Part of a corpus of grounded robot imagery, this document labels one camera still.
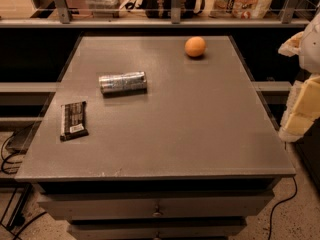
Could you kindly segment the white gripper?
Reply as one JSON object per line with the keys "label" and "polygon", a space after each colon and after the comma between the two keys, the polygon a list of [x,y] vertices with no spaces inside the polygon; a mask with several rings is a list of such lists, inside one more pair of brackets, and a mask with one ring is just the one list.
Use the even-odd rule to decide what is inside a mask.
{"label": "white gripper", "polygon": [[[278,53],[292,57],[299,54],[299,65],[311,74],[320,73],[320,13],[285,41]],[[310,76],[304,82],[295,81],[290,89],[278,135],[284,142],[296,142],[320,118],[320,76]]]}

